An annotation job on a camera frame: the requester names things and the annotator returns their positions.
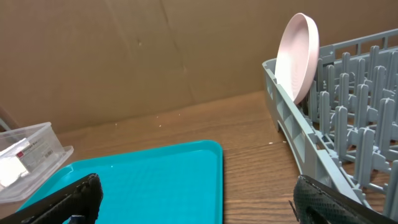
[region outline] brown wall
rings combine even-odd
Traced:
[[[262,89],[289,19],[321,45],[398,27],[397,0],[0,0],[0,105],[56,131]]]

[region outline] clear plastic box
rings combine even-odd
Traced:
[[[0,203],[30,196],[72,153],[49,122],[0,133]]]

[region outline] wooden tabletop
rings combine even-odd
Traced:
[[[58,134],[75,152],[66,161],[211,139],[224,150],[225,223],[297,223],[288,200],[299,175],[264,92]],[[23,202],[0,205],[0,218]]]

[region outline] turquoise tray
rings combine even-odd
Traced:
[[[97,173],[104,198],[96,223],[223,221],[223,150],[196,141],[74,162],[56,172],[20,208]]]

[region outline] plastic dish drying rack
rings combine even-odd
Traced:
[[[262,66],[267,107],[300,173],[369,208],[363,188],[384,194],[383,214],[398,221],[398,46],[388,47],[395,35],[398,29],[320,48],[315,80],[298,106],[277,84],[276,59]],[[382,46],[361,53],[363,43],[379,39]],[[337,60],[336,50],[350,46],[356,55]],[[343,168],[345,161],[354,162],[354,175]],[[373,183],[373,170],[389,174],[389,182]]]

